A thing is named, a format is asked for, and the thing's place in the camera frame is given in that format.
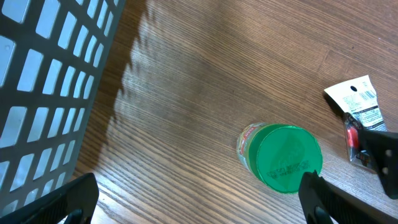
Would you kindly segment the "black red snack packet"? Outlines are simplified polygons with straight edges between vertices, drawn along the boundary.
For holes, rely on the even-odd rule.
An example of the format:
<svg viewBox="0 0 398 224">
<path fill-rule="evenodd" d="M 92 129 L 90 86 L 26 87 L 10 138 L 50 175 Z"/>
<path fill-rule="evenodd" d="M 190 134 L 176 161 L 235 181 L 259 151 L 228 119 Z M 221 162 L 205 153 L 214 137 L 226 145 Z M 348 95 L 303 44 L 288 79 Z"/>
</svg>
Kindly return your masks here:
<svg viewBox="0 0 398 224">
<path fill-rule="evenodd" d="M 349 161 L 372 169 L 370 155 L 359 145 L 358 131 L 387 131 L 377 102 L 377 93 L 368 75 L 324 89 L 343 113 L 346 148 Z"/>
</svg>

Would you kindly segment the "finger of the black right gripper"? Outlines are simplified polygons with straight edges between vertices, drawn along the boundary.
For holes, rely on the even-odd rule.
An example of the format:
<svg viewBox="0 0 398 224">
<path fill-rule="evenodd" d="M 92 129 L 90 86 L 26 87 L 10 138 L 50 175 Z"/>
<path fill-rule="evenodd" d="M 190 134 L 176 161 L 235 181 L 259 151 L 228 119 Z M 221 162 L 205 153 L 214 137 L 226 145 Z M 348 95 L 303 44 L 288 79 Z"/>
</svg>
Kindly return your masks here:
<svg viewBox="0 0 398 224">
<path fill-rule="evenodd" d="M 397 200 L 397 133 L 359 130 L 359 145 L 371 158 L 385 194 Z"/>
</svg>

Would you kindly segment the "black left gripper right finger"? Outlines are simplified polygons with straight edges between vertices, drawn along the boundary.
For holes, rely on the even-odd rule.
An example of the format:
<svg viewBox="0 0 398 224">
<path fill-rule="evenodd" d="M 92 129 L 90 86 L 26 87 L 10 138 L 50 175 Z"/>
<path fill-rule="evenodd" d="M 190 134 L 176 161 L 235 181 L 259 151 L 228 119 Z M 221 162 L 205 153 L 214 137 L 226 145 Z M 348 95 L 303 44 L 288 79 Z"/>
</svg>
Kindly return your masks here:
<svg viewBox="0 0 398 224">
<path fill-rule="evenodd" d="M 298 196 L 307 223 L 397 223 L 397 219 L 328 183 L 317 172 L 305 172 Z"/>
</svg>

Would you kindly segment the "green lid jar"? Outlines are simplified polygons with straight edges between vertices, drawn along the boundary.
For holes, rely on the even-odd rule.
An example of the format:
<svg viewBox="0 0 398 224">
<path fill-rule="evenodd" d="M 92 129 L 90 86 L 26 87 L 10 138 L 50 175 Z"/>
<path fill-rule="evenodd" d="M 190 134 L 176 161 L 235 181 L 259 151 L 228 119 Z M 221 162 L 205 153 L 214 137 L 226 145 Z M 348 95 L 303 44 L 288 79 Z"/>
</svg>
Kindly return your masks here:
<svg viewBox="0 0 398 224">
<path fill-rule="evenodd" d="M 236 152 L 250 173 L 282 194 L 297 193 L 304 173 L 319 174 L 323 167 L 317 139 L 289 124 L 250 124 L 239 135 Z"/>
</svg>

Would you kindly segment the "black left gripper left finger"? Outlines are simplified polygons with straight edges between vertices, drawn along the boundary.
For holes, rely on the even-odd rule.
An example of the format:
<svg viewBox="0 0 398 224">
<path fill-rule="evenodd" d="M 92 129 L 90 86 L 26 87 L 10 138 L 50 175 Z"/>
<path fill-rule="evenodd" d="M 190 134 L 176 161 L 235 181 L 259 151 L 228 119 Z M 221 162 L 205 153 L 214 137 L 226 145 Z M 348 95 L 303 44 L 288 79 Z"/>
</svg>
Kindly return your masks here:
<svg viewBox="0 0 398 224">
<path fill-rule="evenodd" d="M 1 223 L 90 223 L 99 197 L 93 173 L 87 173 L 1 218 Z"/>
</svg>

